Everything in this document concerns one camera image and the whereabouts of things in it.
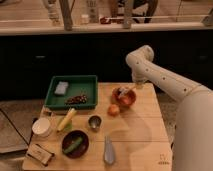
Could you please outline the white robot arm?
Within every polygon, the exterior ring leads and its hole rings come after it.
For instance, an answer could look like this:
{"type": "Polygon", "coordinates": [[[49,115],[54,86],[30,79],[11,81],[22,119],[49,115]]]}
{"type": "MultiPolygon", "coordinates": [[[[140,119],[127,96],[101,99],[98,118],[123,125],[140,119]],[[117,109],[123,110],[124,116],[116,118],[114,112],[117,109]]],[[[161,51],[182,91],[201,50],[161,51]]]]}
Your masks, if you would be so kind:
{"type": "Polygon", "coordinates": [[[144,45],[126,56],[135,83],[151,81],[179,105],[172,171],[213,171],[213,90],[153,63],[144,45]]]}

